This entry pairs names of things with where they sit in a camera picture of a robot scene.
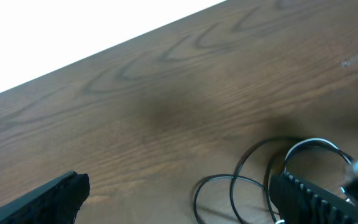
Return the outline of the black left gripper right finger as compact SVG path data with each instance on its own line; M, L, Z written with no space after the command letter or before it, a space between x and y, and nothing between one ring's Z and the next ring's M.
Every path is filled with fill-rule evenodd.
M358 223L358 205L289 172L271 176L268 194L288 224Z

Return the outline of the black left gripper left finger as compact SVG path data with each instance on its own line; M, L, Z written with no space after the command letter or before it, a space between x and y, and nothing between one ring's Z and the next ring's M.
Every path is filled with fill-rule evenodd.
M89 195L88 174L69 171L0 207L0 224L74 224Z

